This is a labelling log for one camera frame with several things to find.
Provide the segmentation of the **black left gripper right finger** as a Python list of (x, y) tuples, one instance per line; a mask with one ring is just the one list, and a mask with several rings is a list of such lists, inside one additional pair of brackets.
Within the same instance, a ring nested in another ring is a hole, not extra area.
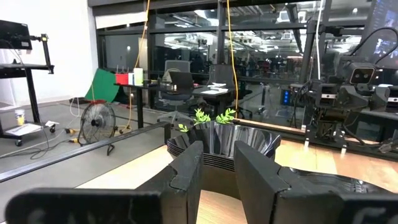
[(273, 223), (279, 192), (290, 188), (280, 178), (281, 166), (248, 144), (234, 144), (234, 171), (248, 223)]

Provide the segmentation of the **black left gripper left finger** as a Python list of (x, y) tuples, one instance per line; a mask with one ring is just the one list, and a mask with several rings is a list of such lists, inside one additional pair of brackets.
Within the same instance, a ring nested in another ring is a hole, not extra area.
[(159, 193), (161, 223), (197, 222), (203, 173), (203, 143), (195, 141), (136, 189)]

